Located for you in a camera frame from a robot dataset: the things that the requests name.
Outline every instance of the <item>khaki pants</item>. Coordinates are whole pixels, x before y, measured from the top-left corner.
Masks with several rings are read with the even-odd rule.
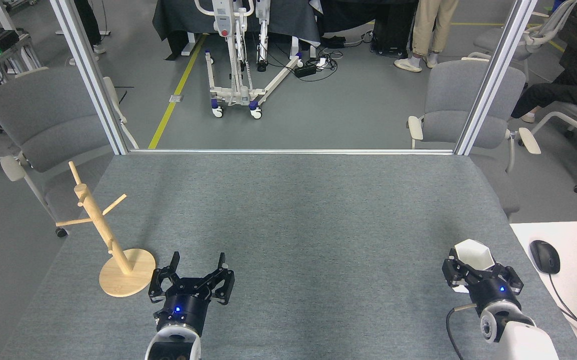
[[[458,7],[458,1],[419,0],[415,26],[412,28],[412,52],[424,56],[428,55],[429,51],[440,53],[444,50],[451,29],[451,18]]]

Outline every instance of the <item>aluminum frame pole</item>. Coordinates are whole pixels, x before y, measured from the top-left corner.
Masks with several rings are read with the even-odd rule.
[[[506,69],[511,63],[515,48],[520,42],[522,33],[529,23],[531,12],[537,2],[538,0],[515,1],[508,19],[506,19],[506,25],[504,25],[495,53],[490,59],[480,91],[475,98],[471,112],[468,114],[462,135],[460,135],[455,150],[453,150],[456,155],[469,155],[471,153],[471,148],[473,148],[476,137],[478,137],[485,116],[494,101],[495,94],[504,78]]]
[[[90,95],[90,100],[106,132],[108,143],[115,155],[126,155],[129,151],[120,133],[109,94],[106,91],[102,72],[94,59],[85,28],[73,0],[50,0],[57,21],[71,50],[75,64]]]

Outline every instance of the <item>chair wheel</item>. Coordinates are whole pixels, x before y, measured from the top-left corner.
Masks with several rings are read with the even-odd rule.
[[[58,238],[64,238],[68,235],[69,233],[64,230],[64,228],[58,227],[55,229],[55,235],[57,235]]]

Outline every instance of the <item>white sneaker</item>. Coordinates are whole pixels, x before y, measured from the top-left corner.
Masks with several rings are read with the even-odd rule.
[[[97,44],[97,45],[93,45],[92,46],[92,50],[96,53],[96,54],[104,54],[106,53],[106,48],[104,48],[104,46],[102,46],[101,43]]]
[[[100,60],[100,57],[98,55],[95,55],[94,59],[97,62]],[[71,57],[71,59],[68,60],[68,64],[70,66],[76,66],[76,59],[74,57]]]
[[[408,61],[408,59],[395,60],[393,62],[393,65],[396,66],[397,68],[410,71],[412,73],[419,73],[420,71],[422,71],[422,68],[420,66],[414,66],[414,64],[411,64],[410,61]]]
[[[437,59],[429,59],[428,56],[423,56],[424,62],[426,63],[426,68],[433,69],[438,64]]]
[[[522,115],[522,117],[520,119],[522,121],[524,121],[524,123],[529,123],[529,124],[535,123],[535,115],[530,116],[529,114]]]

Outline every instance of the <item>patient lift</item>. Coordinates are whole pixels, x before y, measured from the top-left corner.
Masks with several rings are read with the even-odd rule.
[[[267,54],[267,35],[268,24],[270,20],[270,2],[271,0],[248,0],[249,9],[242,6],[242,0],[211,0],[213,3],[213,11],[202,8],[199,0],[195,0],[197,9],[207,16],[214,16],[215,23],[213,28],[217,31],[219,36],[223,37],[228,46],[228,56],[231,62],[231,87],[222,88],[215,86],[215,78],[213,76],[213,59],[211,52],[206,50],[204,56],[206,57],[206,68],[208,69],[208,91],[210,92],[210,102],[213,115],[215,117],[222,117],[223,108],[219,105],[219,101],[223,101],[227,106],[243,105],[248,106],[250,114],[259,119],[262,117],[262,109],[260,105],[271,95],[271,92],[286,78],[295,66],[301,68],[303,66],[300,60],[300,53],[290,57],[290,61],[282,70],[275,76],[265,88],[254,88],[251,78],[251,67],[247,60],[247,44],[245,44],[245,32],[247,32],[247,18],[255,14],[259,19],[261,30],[259,34],[258,53],[258,70],[265,71],[266,54]],[[246,70],[247,85],[244,85],[243,71]]]

